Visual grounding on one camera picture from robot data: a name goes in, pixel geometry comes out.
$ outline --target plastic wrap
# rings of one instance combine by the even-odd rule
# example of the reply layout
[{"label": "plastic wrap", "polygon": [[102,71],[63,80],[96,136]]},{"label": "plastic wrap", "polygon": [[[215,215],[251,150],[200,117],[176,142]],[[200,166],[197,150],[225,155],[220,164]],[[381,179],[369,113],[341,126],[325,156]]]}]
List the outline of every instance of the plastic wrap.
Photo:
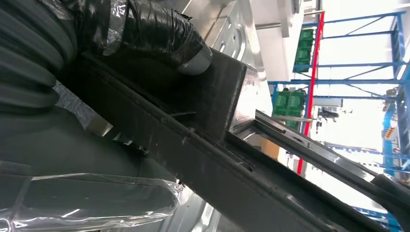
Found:
[{"label": "plastic wrap", "polygon": [[173,182],[101,174],[30,176],[0,162],[0,232],[133,227],[163,220],[191,191]]}]

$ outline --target black hose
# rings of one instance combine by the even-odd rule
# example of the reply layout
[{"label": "black hose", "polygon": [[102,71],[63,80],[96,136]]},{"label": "black hose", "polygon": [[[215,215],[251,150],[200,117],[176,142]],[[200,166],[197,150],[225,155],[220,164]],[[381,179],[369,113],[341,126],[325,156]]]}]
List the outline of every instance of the black hose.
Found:
[{"label": "black hose", "polygon": [[0,2],[0,109],[32,114],[52,108],[55,73],[76,55],[74,21],[37,0]]},{"label": "black hose", "polygon": [[0,46],[0,70],[13,73],[14,78],[23,78],[34,84],[53,87],[56,84],[54,75],[44,67],[26,57]]},{"label": "black hose", "polygon": [[29,49],[40,59],[46,60],[53,70],[57,71],[63,67],[64,61],[61,54],[46,39],[8,14],[4,9],[0,9],[0,18],[2,36],[6,36],[9,41]]},{"label": "black hose", "polygon": [[49,12],[38,1],[27,0],[3,0],[3,3],[15,10],[16,15],[21,15],[33,24],[49,42],[54,42],[62,54],[64,61],[69,62],[74,57],[74,47],[72,41],[61,27],[60,23],[54,19],[55,15]]}]

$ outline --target red vertical bar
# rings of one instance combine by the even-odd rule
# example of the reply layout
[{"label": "red vertical bar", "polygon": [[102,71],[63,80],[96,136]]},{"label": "red vertical bar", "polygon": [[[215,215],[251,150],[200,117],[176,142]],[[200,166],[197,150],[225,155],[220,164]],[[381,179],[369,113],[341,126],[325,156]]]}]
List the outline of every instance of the red vertical bar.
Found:
[{"label": "red vertical bar", "polygon": [[[319,19],[319,26],[317,29],[316,33],[316,46],[313,50],[313,62],[312,62],[312,78],[310,80],[310,91],[309,91],[309,105],[307,106],[307,117],[312,118],[312,107],[313,107],[313,87],[315,87],[315,81],[316,81],[316,70],[318,68],[318,56],[319,56],[319,48],[320,48],[320,41],[323,36],[323,26],[324,26],[324,12],[321,13],[320,19]],[[309,130],[310,130],[310,122],[306,122],[305,126],[305,131],[303,134],[305,136],[309,135]],[[297,165],[297,173],[299,175],[302,174],[302,166],[303,166],[303,159],[299,159],[299,163]]]}]

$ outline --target black rubber part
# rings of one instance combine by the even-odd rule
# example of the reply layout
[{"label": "black rubber part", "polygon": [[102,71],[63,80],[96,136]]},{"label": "black rubber part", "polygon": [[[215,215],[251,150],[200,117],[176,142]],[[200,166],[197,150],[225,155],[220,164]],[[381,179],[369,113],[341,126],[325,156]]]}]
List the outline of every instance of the black rubber part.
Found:
[{"label": "black rubber part", "polygon": [[53,89],[36,89],[0,83],[0,104],[29,108],[52,107],[59,101],[59,95]]},{"label": "black rubber part", "polygon": [[24,78],[36,84],[53,87],[56,84],[54,75],[37,63],[0,46],[0,69],[16,75],[14,78]]},{"label": "black rubber part", "polygon": [[44,38],[9,15],[4,9],[0,9],[0,18],[0,33],[29,48],[52,65],[55,70],[63,67],[64,61],[61,54]]},{"label": "black rubber part", "polygon": [[55,21],[50,12],[36,0],[3,0],[4,3],[13,7],[20,15],[26,17],[30,23],[34,24],[39,31],[43,32],[58,45],[64,61],[70,61],[74,56],[75,48],[62,28],[62,25]]}]

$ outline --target blue metal rack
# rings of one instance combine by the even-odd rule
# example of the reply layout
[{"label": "blue metal rack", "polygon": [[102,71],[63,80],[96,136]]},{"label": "blue metal rack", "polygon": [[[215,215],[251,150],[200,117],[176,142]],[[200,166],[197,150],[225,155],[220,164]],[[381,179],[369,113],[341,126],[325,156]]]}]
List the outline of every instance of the blue metal rack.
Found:
[{"label": "blue metal rack", "polygon": [[[348,76],[344,79],[337,79],[337,80],[323,80],[323,79],[316,79],[315,85],[348,85],[350,87],[357,88],[367,94],[368,96],[314,96],[315,98],[327,98],[327,99],[367,99],[367,100],[385,100],[387,102],[392,102],[389,105],[389,109],[386,112],[385,119],[383,121],[384,128],[387,129],[390,127],[390,121],[392,117],[397,113],[397,126],[398,126],[398,133],[399,133],[399,147],[400,152],[395,153],[393,152],[393,144],[391,141],[383,138],[383,152],[364,149],[360,147],[345,147],[340,145],[329,145],[328,147],[333,149],[342,149],[351,153],[368,153],[374,155],[383,156],[383,164],[373,164],[377,165],[378,167],[384,168],[385,172],[390,175],[395,175],[395,173],[408,173],[410,172],[410,84],[409,84],[409,75],[410,71],[408,70],[408,64],[404,61],[404,54],[405,54],[405,45],[404,45],[404,37],[403,37],[403,25],[401,15],[405,12],[394,12],[394,13],[387,13],[387,14],[377,14],[377,15],[370,15],[370,16],[363,16],[363,17],[355,17],[355,18],[348,18],[348,19],[341,19],[341,20],[333,20],[333,21],[326,21],[324,24],[330,23],[338,23],[338,22],[346,22],[346,21],[354,21],[354,20],[362,20],[362,19],[370,19],[373,18],[371,22],[368,22],[359,28],[352,30],[351,32],[344,34],[344,35],[336,35],[336,36],[329,36],[329,37],[322,37],[322,39],[336,39],[336,38],[347,38],[347,37],[363,37],[363,36],[375,36],[375,35],[383,35],[387,34],[390,35],[391,39],[391,46],[392,46],[392,60],[391,62],[379,62],[379,63],[359,63],[359,64],[318,64],[318,70],[320,68],[333,68],[333,67],[374,67],[373,69],[358,73],[352,76]],[[392,17],[393,23],[389,30],[382,30],[376,31],[371,33],[357,33],[358,30],[367,27],[368,25],[375,23],[383,18]],[[303,27],[317,27],[319,23],[308,23],[304,24]],[[310,65],[295,65],[294,68],[302,69],[302,68],[312,68],[312,64]],[[402,77],[399,77],[400,70],[403,66],[406,66],[406,70]],[[384,69],[386,67],[393,67],[392,77],[390,79],[357,79],[361,75],[371,73],[374,71],[378,71]],[[300,79],[300,80],[291,80],[291,81],[269,81],[269,85],[273,85],[273,95],[272,95],[272,104],[275,103],[275,97],[278,89],[278,84],[283,85],[307,85],[308,89],[311,89],[311,76],[300,73],[301,75],[305,76],[308,79]],[[364,90],[359,88],[357,84],[393,84],[399,85],[398,95],[397,96],[386,96],[380,95],[371,91]],[[399,160],[401,166],[395,165],[395,160]],[[366,209],[360,209],[357,207],[358,211],[362,212],[366,216],[375,219],[376,222],[380,223],[383,226],[388,227],[392,232],[401,231],[400,227],[395,220],[395,218],[390,214],[381,214],[375,211],[370,211]]]}]

